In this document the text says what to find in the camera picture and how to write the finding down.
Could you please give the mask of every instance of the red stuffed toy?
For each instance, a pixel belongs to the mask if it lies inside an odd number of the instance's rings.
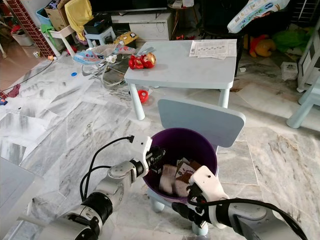
[[[149,52],[147,55],[131,55],[129,67],[131,69],[151,69],[156,65],[156,56]]]

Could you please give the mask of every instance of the yellow stuffed toy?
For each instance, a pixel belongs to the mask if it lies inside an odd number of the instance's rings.
[[[248,49],[248,35],[244,36],[243,44],[244,48]],[[250,37],[249,53],[254,58],[257,57],[257,54],[262,57],[270,57],[272,51],[275,51],[276,49],[277,48],[275,42],[266,34],[263,34],[256,38]]]

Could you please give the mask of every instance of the television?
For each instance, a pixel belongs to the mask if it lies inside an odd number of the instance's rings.
[[[168,0],[89,0],[93,13],[116,13],[167,9]]]

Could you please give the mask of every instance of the blue plastic basket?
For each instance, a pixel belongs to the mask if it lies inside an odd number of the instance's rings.
[[[42,11],[46,11],[44,7],[35,12],[35,14],[38,17],[40,23],[52,26],[52,23],[51,23],[50,19],[48,17],[45,17],[45,16],[41,15]]]

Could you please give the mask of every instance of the paper on table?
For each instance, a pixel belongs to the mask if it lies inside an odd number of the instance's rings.
[[[236,39],[215,39],[192,41],[189,57],[217,58],[237,56]]]

